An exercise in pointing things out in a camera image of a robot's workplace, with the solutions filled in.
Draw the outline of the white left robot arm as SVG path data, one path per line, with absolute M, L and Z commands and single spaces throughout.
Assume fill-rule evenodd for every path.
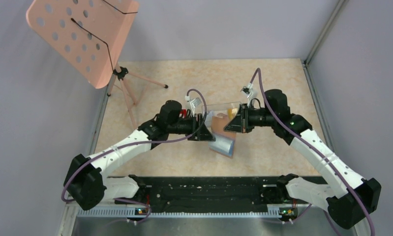
M 145 189 L 130 177 L 110 175 L 135 156 L 153 150 L 159 144 L 169 143 L 170 134 L 183 135 L 188 141 L 215 141 L 205 125 L 206 114 L 182 116 L 182 105 L 168 100 L 154 118 L 142 123 L 130 135 L 109 148 L 88 157 L 79 154 L 69 166 L 63 193 L 68 193 L 83 210 L 94 208 L 103 200 L 129 198 L 140 203 Z

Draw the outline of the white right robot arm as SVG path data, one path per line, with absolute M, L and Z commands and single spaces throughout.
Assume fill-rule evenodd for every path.
M 316 184 L 295 174 L 280 176 L 276 182 L 277 198 L 283 203 L 296 199 L 315 205 L 344 229 L 366 219 L 373 232 L 370 214 L 377 209 L 381 184 L 374 178 L 365 179 L 348 167 L 304 117 L 291 113 L 287 96 L 281 90 L 268 90 L 264 98 L 263 108 L 240 104 L 224 131 L 249 133 L 255 127 L 271 127 L 277 137 L 299 152 L 325 180 L 324 184 Z

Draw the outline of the brown leather card holder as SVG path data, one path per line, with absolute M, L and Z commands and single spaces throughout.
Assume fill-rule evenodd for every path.
M 215 141 L 209 142 L 209 148 L 223 156 L 232 158 L 236 141 L 236 133 L 224 130 L 228 123 L 229 119 L 227 116 L 212 118 L 211 131 L 215 137 Z

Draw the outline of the clear acrylic card box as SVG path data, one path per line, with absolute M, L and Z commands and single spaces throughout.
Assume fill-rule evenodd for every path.
M 201 105 L 200 108 L 198 108 L 199 113 L 204 113 L 204 112 L 209 112 L 213 111 L 214 112 L 214 117 L 224 117 L 227 116 L 227 110 L 230 108 L 238 108 L 240 106 L 241 102 L 228 102 L 228 103 L 217 103 L 217 104 L 210 104 L 207 105 L 207 108 L 203 105 Z M 206 127 L 211 131 L 211 123 L 205 123 Z

